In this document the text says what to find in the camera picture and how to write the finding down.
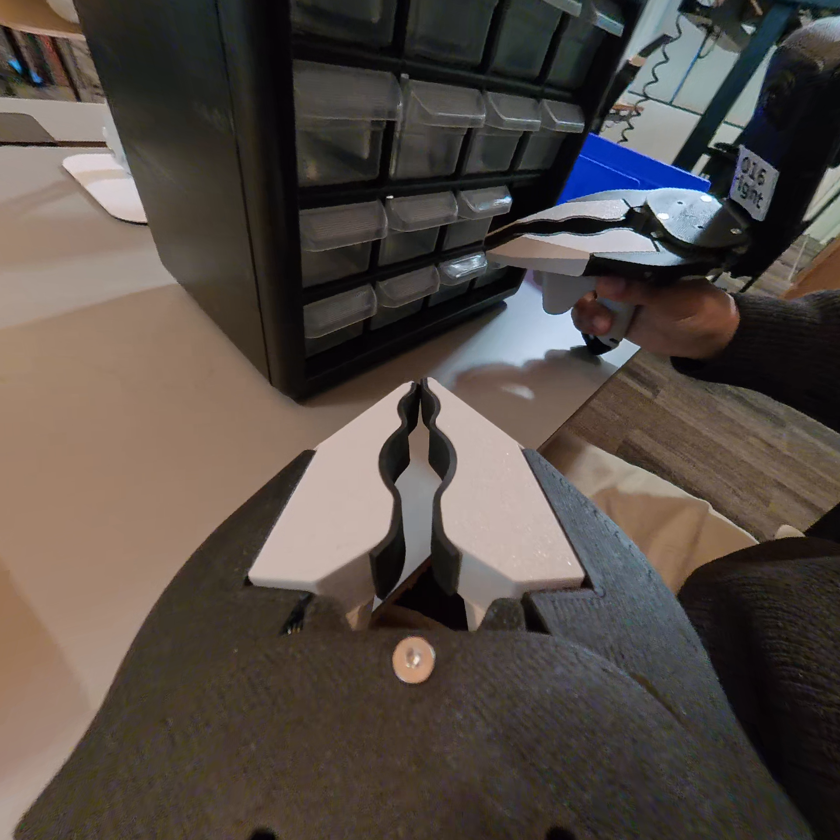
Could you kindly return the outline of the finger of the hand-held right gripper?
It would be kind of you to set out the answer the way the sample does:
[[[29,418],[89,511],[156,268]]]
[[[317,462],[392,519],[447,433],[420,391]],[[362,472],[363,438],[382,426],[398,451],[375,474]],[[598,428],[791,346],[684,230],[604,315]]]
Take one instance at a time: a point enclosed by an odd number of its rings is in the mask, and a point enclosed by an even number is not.
[[[549,242],[557,237],[588,241],[600,236],[650,239],[650,230],[641,214],[641,196],[585,196],[550,207],[499,227],[489,234],[490,242],[535,239]]]
[[[502,245],[486,248],[489,262],[525,270],[581,277],[593,255],[652,254],[652,239],[638,233],[525,234]]]

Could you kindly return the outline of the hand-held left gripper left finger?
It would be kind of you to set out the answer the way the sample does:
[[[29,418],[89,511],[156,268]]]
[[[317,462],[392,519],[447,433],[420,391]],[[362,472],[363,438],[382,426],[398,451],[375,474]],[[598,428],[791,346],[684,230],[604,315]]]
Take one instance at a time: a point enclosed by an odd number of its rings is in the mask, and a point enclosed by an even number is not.
[[[253,586],[337,603],[352,629],[399,582],[406,544],[396,480],[410,463],[419,386],[404,383],[312,452],[248,572]]]

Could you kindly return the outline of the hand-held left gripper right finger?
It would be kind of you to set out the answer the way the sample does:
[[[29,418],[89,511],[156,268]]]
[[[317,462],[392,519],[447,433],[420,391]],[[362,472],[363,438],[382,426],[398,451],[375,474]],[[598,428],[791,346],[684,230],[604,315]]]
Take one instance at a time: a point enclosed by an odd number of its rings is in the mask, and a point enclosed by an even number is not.
[[[434,578],[475,631],[499,599],[581,588],[585,571],[524,449],[433,378],[423,380]]]

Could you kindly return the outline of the blue plastic bin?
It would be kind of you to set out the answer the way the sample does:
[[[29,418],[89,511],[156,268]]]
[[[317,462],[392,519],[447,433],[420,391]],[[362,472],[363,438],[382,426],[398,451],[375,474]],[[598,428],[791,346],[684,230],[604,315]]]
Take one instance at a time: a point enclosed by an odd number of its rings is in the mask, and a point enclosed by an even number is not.
[[[707,179],[590,133],[557,204],[595,193],[680,188],[708,192]]]

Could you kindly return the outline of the black drawer cabinet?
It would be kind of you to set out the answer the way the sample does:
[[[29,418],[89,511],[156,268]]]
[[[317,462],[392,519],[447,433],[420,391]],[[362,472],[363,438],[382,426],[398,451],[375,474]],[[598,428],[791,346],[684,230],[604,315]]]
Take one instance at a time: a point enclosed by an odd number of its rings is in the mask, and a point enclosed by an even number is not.
[[[510,221],[556,204],[592,130],[645,2],[566,162],[527,178]],[[77,2],[154,244],[165,268],[280,392],[310,396],[498,308],[520,287],[486,288],[307,358],[303,346],[291,2]]]

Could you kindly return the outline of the person's right forearm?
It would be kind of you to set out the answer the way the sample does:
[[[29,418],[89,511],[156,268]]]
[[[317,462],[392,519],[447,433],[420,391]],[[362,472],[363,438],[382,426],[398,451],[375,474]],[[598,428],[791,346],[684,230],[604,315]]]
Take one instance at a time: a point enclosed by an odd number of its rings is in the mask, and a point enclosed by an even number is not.
[[[839,292],[793,300],[737,294],[739,324],[707,360],[674,356],[700,381],[751,390],[839,431]]]

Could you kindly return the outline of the grey desk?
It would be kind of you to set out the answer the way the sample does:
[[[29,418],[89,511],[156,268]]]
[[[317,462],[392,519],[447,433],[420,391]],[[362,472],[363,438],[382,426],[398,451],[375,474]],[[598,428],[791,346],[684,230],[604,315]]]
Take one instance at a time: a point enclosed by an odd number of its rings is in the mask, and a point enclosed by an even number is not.
[[[505,306],[298,403],[163,267],[146,227],[2,147],[2,838],[65,761],[172,576],[303,449],[432,376],[538,448],[637,348]]]

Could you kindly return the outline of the person's right hand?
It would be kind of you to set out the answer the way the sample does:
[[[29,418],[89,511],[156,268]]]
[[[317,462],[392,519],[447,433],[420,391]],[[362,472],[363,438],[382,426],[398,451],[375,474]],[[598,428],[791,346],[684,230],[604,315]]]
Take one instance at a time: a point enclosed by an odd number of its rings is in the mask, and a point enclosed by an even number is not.
[[[657,288],[637,280],[604,277],[573,306],[574,326],[604,338],[615,319],[604,300],[629,306],[633,317],[626,339],[660,356],[708,360],[730,344],[740,324],[734,297],[707,280],[682,280]]]

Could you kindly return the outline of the set of clear cabinet drawers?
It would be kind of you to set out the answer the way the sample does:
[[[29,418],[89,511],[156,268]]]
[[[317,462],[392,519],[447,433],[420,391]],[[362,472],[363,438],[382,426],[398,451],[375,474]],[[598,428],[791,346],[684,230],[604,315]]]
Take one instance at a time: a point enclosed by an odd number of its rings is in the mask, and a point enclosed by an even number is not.
[[[627,2],[291,2],[307,358],[484,289],[526,179],[571,157]]]

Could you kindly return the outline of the black table frame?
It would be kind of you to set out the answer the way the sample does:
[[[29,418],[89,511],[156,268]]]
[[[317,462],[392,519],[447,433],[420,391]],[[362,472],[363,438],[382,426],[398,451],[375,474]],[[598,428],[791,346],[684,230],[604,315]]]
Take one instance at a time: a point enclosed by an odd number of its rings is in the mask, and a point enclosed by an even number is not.
[[[784,35],[791,19],[796,15],[798,2],[772,2],[762,17],[748,44],[742,50],[736,63],[721,83],[673,160],[673,165],[689,172],[698,160],[707,153],[721,123],[726,122],[732,105],[756,73],[764,57]]]

